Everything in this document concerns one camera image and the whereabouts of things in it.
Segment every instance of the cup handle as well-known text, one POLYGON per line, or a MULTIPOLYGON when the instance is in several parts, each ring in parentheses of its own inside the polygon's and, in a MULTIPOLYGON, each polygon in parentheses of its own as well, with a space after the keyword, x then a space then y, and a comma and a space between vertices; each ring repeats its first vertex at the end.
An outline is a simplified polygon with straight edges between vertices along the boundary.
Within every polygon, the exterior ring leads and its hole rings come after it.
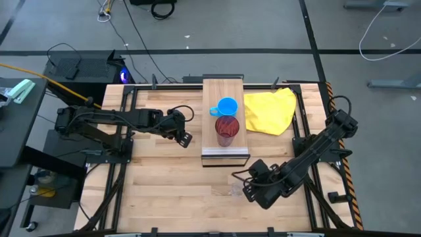
POLYGON ((210 115, 212 115, 212 116, 218 116, 218 114, 219 114, 218 107, 212 107, 212 108, 210 108, 210 109, 209 109, 209 113, 210 113, 210 115))

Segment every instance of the red plastic cup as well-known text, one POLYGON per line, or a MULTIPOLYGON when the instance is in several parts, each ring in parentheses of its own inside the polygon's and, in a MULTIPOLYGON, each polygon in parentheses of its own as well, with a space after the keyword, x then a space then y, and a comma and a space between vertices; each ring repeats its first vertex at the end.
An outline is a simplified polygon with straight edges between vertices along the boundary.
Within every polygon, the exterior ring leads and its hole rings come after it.
POLYGON ((233 116, 221 116, 216 120, 215 130, 218 134, 218 144, 222 147, 228 147, 237 135, 239 130, 238 120, 233 116))

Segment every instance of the black box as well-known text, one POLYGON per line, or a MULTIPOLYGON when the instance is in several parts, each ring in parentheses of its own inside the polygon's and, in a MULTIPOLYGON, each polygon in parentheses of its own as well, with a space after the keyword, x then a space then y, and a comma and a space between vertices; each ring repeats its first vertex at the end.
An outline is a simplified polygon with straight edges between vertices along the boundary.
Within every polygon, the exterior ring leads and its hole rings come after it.
MULTIPOLYGON (((114 55, 114 51, 80 53, 81 60, 79 54, 73 51, 51 54, 43 74, 84 97, 92 97, 98 105, 103 103, 108 84, 135 84, 124 59, 114 55)), ((83 99, 56 85, 49 83, 48 89, 68 105, 84 105, 83 99)))

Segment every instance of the yellow cable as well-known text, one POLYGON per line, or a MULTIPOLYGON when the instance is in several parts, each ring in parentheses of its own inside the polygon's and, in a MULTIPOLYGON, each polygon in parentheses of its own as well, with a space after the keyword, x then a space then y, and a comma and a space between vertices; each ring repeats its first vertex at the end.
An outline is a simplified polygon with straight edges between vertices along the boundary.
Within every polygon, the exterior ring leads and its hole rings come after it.
POLYGON ((111 3, 111 0, 108 0, 107 9, 106 9, 107 13, 111 12, 110 3, 111 3))
MULTIPOLYGON (((71 93, 72 95, 75 95, 76 97, 79 97, 80 99, 83 99, 84 101, 87 101, 87 98, 86 97, 84 97, 84 96, 82 96, 82 95, 80 95, 80 94, 72 91, 71 89, 67 88, 66 86, 64 86, 64 85, 62 85, 62 84, 60 84, 60 83, 58 83, 58 82, 56 82, 56 81, 54 81, 54 80, 52 80, 52 79, 44 76, 42 74, 39 74, 39 73, 36 73, 36 72, 32 72, 31 70, 26 70, 26 69, 23 69, 23 68, 18 68, 17 66, 6 65, 6 64, 3 64, 3 63, 0 63, 0 66, 3 66, 5 68, 9 68, 9 69, 13 69, 13 70, 18 70, 18 71, 21 71, 21 72, 26 72, 26 73, 29 73, 29 74, 33 74, 33 75, 39 76, 40 78, 47 79, 47 81, 49 83, 54 84, 54 85, 60 87, 61 89, 67 91, 68 93, 71 93)), ((94 103, 93 105, 95 107, 97 107, 98 109, 101 108, 101 106, 98 105, 98 104, 96 104, 96 103, 94 103)))

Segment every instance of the desk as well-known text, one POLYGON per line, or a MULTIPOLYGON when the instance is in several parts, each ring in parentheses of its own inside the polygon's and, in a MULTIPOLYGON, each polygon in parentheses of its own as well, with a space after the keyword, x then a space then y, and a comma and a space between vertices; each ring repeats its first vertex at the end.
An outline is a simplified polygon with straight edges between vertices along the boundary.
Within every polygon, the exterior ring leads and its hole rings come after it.
MULTIPOLYGON (((103 109, 119 110, 123 87, 108 85, 103 109)), ((189 105, 195 118, 186 123, 186 131, 193 135, 187 149, 176 142, 151 134, 136 133, 132 162, 128 164, 120 208, 118 232, 266 232, 269 226, 275 231, 310 230, 304 189, 301 187, 289 198, 279 198, 268 210, 249 203, 241 193, 242 183, 231 177, 231 172, 245 167, 203 168, 201 164, 202 91, 201 90, 141 90, 136 108, 166 111, 177 105, 189 105)), ((326 119, 317 84, 301 84, 310 131, 319 133, 326 119)), ((245 93, 268 90, 245 90, 245 93)), ((188 110, 180 109, 186 117, 188 110)), ((301 117, 299 130, 304 136, 301 117)), ((110 134, 115 126, 99 128, 110 134)), ((246 168, 257 159, 267 165, 282 164, 291 159, 294 136, 290 126, 280 136, 247 131, 251 158, 246 168)), ((100 165, 86 179, 81 204, 88 215, 94 214, 103 200, 109 165, 100 165)), ((323 192, 344 194, 341 176, 328 164, 318 164, 323 192)), ((320 210, 313 198, 318 226, 322 226, 320 210)), ((348 203, 332 205, 335 212, 348 225, 353 226, 348 203)), ((106 227, 111 225, 113 205, 109 207, 106 227)), ((79 211, 75 229, 84 226, 87 219, 79 211)))
MULTIPOLYGON (((0 86, 13 88, 23 79, 0 78, 0 86)), ((42 78, 32 78, 35 87, 21 104, 11 102, 4 108, 3 118, 0 120, 0 209, 11 209, 11 217, 0 236, 8 236, 14 216, 18 210, 17 204, 22 198, 26 181, 32 166, 18 164, 25 148, 26 141, 34 124, 35 117, 41 106, 47 81, 42 78)))

